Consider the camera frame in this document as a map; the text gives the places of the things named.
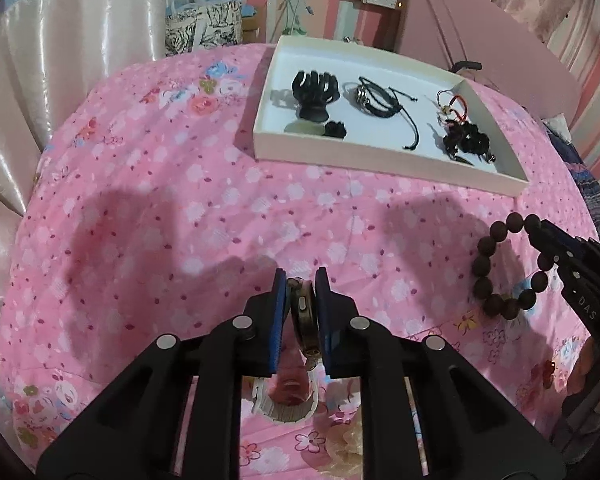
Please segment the cream scrunchie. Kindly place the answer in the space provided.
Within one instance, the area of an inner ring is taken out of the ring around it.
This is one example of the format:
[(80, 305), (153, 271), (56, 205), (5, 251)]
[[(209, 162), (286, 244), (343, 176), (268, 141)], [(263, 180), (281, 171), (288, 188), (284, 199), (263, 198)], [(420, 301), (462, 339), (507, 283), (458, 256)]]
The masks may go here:
[(328, 430), (325, 450), (330, 462), (323, 467), (325, 474), (339, 479), (361, 479), (363, 474), (362, 424), (351, 419), (348, 424)]

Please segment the black claw hair clip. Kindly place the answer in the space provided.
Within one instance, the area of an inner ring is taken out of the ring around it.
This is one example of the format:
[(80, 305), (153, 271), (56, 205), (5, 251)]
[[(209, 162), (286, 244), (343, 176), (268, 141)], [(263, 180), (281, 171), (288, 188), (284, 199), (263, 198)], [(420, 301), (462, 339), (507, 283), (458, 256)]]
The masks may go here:
[(299, 117), (309, 122), (327, 122), (326, 106), (340, 98), (339, 82), (335, 75), (299, 70), (291, 84), (291, 92), (299, 103)]

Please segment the pink floral bed sheet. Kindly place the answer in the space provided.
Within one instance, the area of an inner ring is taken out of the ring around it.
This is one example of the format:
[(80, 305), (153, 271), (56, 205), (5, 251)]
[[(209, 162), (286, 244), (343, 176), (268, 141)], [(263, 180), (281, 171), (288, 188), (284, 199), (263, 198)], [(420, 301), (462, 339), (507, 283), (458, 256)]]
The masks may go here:
[(528, 176), (517, 198), (258, 162), (251, 129), (272, 54), (252, 44), (131, 66), (47, 145), (0, 315), (0, 381), (29, 465), (157, 336), (208, 333), (277, 269), (325, 268), (393, 333), (444, 337), (542, 432), (579, 388), (592, 344), (557, 276), (511, 321), (471, 295), (478, 240), (511, 212), (595, 232), (544, 129), (477, 88)]

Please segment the pink headboard panel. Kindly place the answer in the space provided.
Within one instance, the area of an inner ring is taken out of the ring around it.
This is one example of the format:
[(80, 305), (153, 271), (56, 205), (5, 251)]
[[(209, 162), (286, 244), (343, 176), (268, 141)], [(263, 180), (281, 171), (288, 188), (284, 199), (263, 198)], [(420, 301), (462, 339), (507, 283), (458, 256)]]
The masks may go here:
[(500, 92), (532, 116), (576, 116), (581, 86), (545, 44), (488, 0), (406, 0), (396, 53)]

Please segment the small black hair flower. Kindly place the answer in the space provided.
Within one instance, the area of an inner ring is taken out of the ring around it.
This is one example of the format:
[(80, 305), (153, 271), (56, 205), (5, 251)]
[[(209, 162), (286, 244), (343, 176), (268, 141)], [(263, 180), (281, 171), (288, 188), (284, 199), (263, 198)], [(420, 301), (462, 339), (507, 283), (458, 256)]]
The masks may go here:
[(347, 129), (343, 122), (333, 122), (332, 120), (324, 125), (324, 136), (342, 140), (347, 136)]

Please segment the white shallow cardboard tray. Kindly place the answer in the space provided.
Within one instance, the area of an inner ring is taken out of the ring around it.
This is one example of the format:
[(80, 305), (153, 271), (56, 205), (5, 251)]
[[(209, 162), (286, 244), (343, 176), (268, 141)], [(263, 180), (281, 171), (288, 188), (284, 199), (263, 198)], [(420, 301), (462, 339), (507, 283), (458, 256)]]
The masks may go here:
[[(327, 122), (299, 117), (299, 70), (335, 75)], [(326, 138), (343, 122), (347, 136)], [(266, 74), (253, 148), (258, 159), (394, 174), (519, 196), (529, 181), (486, 101), (465, 78), (357, 44), (285, 36)]]

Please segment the brown cardboard box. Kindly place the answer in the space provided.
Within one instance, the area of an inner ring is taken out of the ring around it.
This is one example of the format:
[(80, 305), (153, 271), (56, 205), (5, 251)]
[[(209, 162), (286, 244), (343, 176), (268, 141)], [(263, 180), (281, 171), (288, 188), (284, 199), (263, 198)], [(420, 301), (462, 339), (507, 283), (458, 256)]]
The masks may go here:
[(244, 44), (256, 44), (260, 41), (261, 14), (262, 12), (255, 8), (251, 15), (242, 17), (242, 42)]

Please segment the cream satin curtain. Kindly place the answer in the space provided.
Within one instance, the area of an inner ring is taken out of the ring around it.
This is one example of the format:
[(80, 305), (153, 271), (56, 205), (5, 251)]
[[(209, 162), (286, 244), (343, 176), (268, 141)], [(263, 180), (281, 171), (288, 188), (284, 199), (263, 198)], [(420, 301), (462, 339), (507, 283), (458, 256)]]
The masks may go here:
[(91, 88), (161, 58), (172, 0), (0, 0), (0, 310), (43, 148)]

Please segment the black white floral tote bag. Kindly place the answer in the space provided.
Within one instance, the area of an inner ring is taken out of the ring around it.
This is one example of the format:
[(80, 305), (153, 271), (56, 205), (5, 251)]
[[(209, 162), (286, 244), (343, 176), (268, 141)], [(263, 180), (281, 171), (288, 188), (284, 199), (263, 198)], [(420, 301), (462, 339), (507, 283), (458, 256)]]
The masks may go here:
[(181, 6), (166, 18), (166, 56), (242, 43), (242, 3)]

